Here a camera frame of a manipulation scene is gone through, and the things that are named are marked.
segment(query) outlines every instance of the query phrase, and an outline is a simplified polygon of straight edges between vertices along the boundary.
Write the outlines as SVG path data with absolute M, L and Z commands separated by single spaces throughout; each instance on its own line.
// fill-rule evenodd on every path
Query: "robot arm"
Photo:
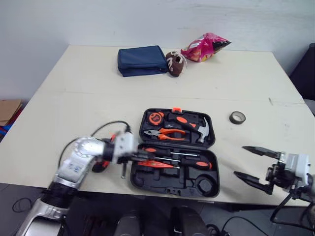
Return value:
M 242 172 L 234 172 L 234 174 L 248 185 L 260 189 L 267 194 L 272 195 L 274 186 L 282 188 L 289 195 L 277 206 L 270 217 L 270 221 L 282 225 L 291 225 L 300 227 L 315 232 L 312 227 L 304 226 L 302 223 L 303 216 L 309 211 L 313 222 L 310 225 L 314 225 L 314 211 L 310 210 L 314 206 L 315 200 L 315 182 L 314 175 L 309 173 L 310 163 L 309 156 L 305 154 L 286 154 L 285 152 L 272 151 L 263 147 L 251 147 L 246 146 L 244 149 L 258 154 L 260 156 L 266 155 L 278 160 L 276 164 L 269 167 L 267 170 L 266 181 L 268 184 L 259 183 L 259 178 L 250 176 Z M 290 200 L 290 199 L 301 199 L 309 202 L 309 206 L 300 216 L 300 224 L 278 221 L 276 215 L 279 210 Z
M 129 160 L 152 157 L 137 150 L 130 132 L 119 134 L 111 143 L 94 137 L 76 140 L 70 157 L 59 167 L 43 196 L 36 200 L 16 236 L 59 235 L 69 206 L 97 158 L 126 165 Z

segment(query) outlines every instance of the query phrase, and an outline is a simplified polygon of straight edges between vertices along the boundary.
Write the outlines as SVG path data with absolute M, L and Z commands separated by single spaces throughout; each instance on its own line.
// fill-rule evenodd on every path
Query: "black tool case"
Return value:
M 161 116 L 157 118 L 158 122 L 152 124 L 149 117 L 155 118 L 156 113 Z M 200 134 L 193 131 L 193 126 L 205 126 L 205 120 L 209 125 L 209 134 L 205 137 L 204 143 L 198 141 Z M 172 138 L 185 138 L 184 140 L 162 140 L 158 136 L 145 134 L 147 130 L 181 129 L 181 133 L 171 133 L 167 136 Z M 171 152 L 181 152 L 197 154 L 199 156 L 185 156 L 171 154 L 170 156 L 155 155 L 162 158 L 174 160 L 193 160 L 206 161 L 211 163 L 211 169 L 200 170 L 191 166 L 182 166 L 180 162 L 155 160 L 173 166 L 180 166 L 179 169 L 156 169 L 148 166 L 141 166 L 138 162 L 133 162 L 131 168 L 131 183 L 140 189 L 169 193 L 185 197 L 215 197 L 220 190 L 219 169 L 217 157 L 207 150 L 215 143 L 215 134 L 212 128 L 211 118 L 207 114 L 181 111 L 180 108 L 156 109 L 150 108 L 144 112 L 141 126 L 140 137 L 143 143 L 139 145 L 140 149 L 159 148 L 170 150 Z

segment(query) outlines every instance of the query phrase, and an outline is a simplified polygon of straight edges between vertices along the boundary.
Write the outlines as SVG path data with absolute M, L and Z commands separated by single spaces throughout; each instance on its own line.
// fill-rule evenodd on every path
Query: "chip bag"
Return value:
M 214 33 L 205 33 L 200 38 L 191 42 L 188 47 L 182 49 L 181 54 L 190 60 L 201 62 L 210 58 L 230 43 L 230 41 Z

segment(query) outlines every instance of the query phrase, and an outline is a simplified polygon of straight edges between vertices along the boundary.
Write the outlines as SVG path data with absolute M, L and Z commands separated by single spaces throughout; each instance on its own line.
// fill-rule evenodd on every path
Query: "table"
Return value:
M 118 49 L 68 47 L 0 143 L 0 182 L 47 187 L 61 150 L 73 138 L 117 119 L 127 121 L 138 138 L 147 108 L 175 106 L 212 118 L 216 142 L 210 150 L 219 162 L 220 193 L 204 201 L 277 205 L 285 198 L 278 187 L 269 196 L 234 176 L 233 171 L 241 171 L 264 182 L 275 163 L 241 146 L 307 153 L 315 173 L 314 116 L 272 53 L 223 50 L 206 62 L 189 61 L 179 78 L 124 78 L 117 70 Z M 228 117 L 233 111 L 243 112 L 247 120 L 232 124 Z M 112 125 L 98 136 L 108 137 L 119 128 Z M 120 178 L 121 170 L 112 164 L 102 174 L 89 173 L 81 190 L 174 197 L 133 187 L 128 176 Z M 288 204 L 306 205 L 300 200 Z

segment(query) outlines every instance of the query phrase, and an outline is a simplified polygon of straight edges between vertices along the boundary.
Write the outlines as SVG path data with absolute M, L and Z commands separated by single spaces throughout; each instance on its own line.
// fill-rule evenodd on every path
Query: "navy blue pouch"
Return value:
M 120 49 L 118 70 L 124 77 L 167 72 L 167 62 L 159 46 Z

